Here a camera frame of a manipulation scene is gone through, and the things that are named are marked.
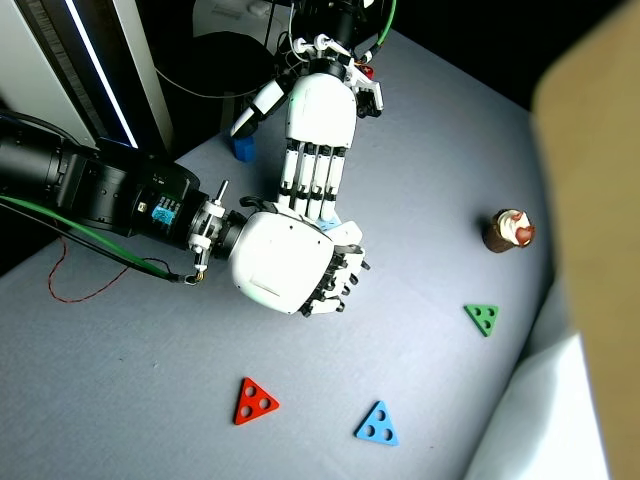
green cable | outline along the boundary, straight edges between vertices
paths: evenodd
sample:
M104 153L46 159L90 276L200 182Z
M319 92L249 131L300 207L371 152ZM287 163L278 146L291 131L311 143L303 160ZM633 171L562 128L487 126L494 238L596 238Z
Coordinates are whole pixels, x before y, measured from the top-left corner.
M385 39L387 38L387 35L389 34L389 30L391 30L391 24L393 23L393 16L396 13L396 0L392 0L391 1L391 11L389 12L389 18L387 19L387 24L384 27L384 30L382 30L382 33L380 34L380 36L378 37L378 41L376 42L376 44L378 46L381 46Z
M71 221L71 220L69 220L67 218L61 217L60 215L58 215L53 210L49 210L48 208L41 207L40 205L37 205L35 203L27 202L26 200L19 200L17 198L13 198L13 197L6 197L4 195L0 195L0 199L6 200L8 202L11 202L11 203L13 203L15 205L18 205L20 207L23 207L23 208L27 208L27 209L32 210L34 212L41 213L41 214L46 215L48 217L54 218L54 219L58 220L59 222L66 223L70 227L75 228L76 230L79 230L82 233L84 233L85 235L87 235L87 236L93 238L94 240L102 243L104 246L108 247L113 252L117 253L121 258L129 260L131 263L134 263L134 264L138 265L139 267L144 268L145 270L148 270L149 272L153 273L154 275L157 275L157 276L159 276L161 278L164 278L165 280L169 279L170 274L168 272L165 272L164 270L159 269L158 267L156 267L152 263L145 262L142 258L137 257L136 255L134 255L131 252L128 252L127 250L125 250L121 246L113 243L108 238L103 237L102 235L100 235L97 232L94 232L92 229L87 228L84 225L80 225L79 223Z

dark background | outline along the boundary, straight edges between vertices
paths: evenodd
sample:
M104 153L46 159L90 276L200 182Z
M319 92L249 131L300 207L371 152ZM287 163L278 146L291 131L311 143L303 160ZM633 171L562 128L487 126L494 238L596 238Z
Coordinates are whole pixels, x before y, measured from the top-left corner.
M184 51L197 54L197 49L189 46L193 43L190 40L191 11L195 0L138 0L137 3L156 64L164 67L166 63L169 68L170 60L183 57ZM544 71L620 3L619 0L398 0L394 29L530 109L535 85ZM200 49L209 53L206 57L197 55L194 62L201 64L201 59L208 58L217 44L201 46ZM229 61L234 55L241 58L243 52L230 51L227 45L225 58ZM178 66L176 74L188 71L184 65ZM216 62L210 67L199 65L199 68L203 67L208 75L202 72L192 75L194 81L211 85L214 83L211 79L224 80L220 70L223 63ZM424 75L428 76L429 72L425 71ZM194 85L195 89L204 87ZM216 91L222 88L222 85L215 86ZM188 131L185 134L193 131L188 120L194 125L205 124L192 118L197 107L202 108L202 105L189 103L193 98L180 97L180 92L175 90L165 90L165 94L168 103L182 106L180 110L188 115L180 121L180 110L174 108L172 111L170 105L177 134L180 127ZM171 97L176 95L176 101L171 102ZM218 101L208 103L207 109L219 109ZM205 119L210 122L211 117L205 115ZM203 132L202 135L208 138L213 133ZM55 238L55 234L46 228L6 211L0 211L0 222L3 225L0 248L5 252L0 256L0 275Z

blue triangle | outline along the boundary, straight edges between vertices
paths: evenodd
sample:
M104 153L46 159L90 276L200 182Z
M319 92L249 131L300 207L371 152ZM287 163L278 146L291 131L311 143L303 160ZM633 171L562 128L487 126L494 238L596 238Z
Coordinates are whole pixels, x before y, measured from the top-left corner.
M367 418L356 430L356 437L384 445L398 445L398 436L393 429L391 417L383 401L379 401L373 406Z

white frosting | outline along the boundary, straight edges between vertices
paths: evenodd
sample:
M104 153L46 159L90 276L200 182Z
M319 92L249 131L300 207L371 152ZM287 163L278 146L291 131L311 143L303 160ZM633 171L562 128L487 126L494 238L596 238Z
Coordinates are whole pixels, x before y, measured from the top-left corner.
M510 241L514 245L520 245L518 239L516 238L516 231L519 228L527 228L531 224L529 223L529 218L525 212L522 212L522 217L520 220L515 221L511 218L513 215L517 215L520 213L519 210L507 210L502 215L498 217L498 228L500 229L500 236L505 240Z

gray tabletop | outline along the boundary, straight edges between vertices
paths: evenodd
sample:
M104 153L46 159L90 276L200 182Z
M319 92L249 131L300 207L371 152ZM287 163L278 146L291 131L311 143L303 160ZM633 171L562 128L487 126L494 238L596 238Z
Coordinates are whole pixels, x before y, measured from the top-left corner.
M365 233L372 270L343 314L305 319L252 303L214 262L198 287L126 274L84 303L54 301L54 243L0 279L0 478L456 479L509 379L551 274L542 174L526 111L406 38L375 62L386 109L359 121L338 212ZM226 205L273 198L284 115L254 165L224 136L183 159ZM533 245L496 255L479 221L522 208ZM191 256L119 240L187 270ZM72 245L63 296L119 266ZM484 338L462 307L500 307ZM232 423L244 376L281 406ZM384 400L400 442L353 432Z

